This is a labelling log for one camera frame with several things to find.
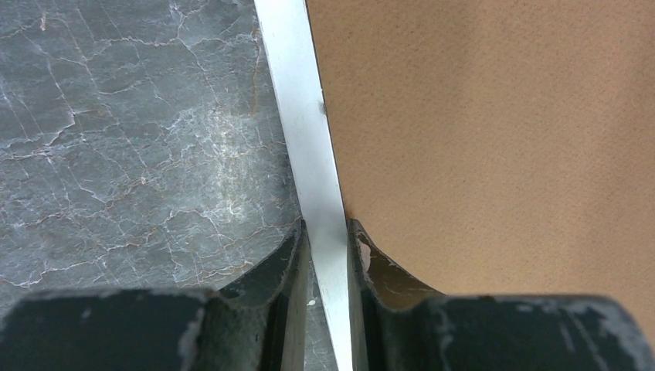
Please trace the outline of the white picture frame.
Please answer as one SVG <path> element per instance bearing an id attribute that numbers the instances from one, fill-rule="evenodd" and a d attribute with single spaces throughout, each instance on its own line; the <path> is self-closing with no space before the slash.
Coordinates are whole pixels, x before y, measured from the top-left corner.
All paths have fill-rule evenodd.
<path id="1" fill-rule="evenodd" d="M 337 368 L 352 370 L 348 233 L 307 3 L 255 6 Z"/>

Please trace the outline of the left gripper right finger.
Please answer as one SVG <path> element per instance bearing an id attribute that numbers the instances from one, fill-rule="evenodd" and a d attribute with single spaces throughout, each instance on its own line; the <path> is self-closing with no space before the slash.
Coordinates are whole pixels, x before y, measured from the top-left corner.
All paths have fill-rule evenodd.
<path id="1" fill-rule="evenodd" d="M 594 295 L 447 295 L 348 222 L 356 370 L 652 370 L 633 317 Z"/>

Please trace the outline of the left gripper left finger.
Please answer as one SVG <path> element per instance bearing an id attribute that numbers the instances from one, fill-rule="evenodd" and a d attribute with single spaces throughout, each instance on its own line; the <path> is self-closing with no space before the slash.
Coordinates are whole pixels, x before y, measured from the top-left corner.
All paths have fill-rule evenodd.
<path id="1" fill-rule="evenodd" d="M 3 370 L 301 370 L 308 238 L 296 221 L 237 280 L 209 288 L 40 291 L 1 323 Z"/>

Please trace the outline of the brown cardboard backing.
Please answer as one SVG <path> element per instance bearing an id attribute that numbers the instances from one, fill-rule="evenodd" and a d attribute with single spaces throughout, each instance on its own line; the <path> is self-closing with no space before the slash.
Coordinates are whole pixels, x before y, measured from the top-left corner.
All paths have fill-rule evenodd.
<path id="1" fill-rule="evenodd" d="M 310 1 L 347 214 L 447 294 L 654 336 L 652 1 Z"/>

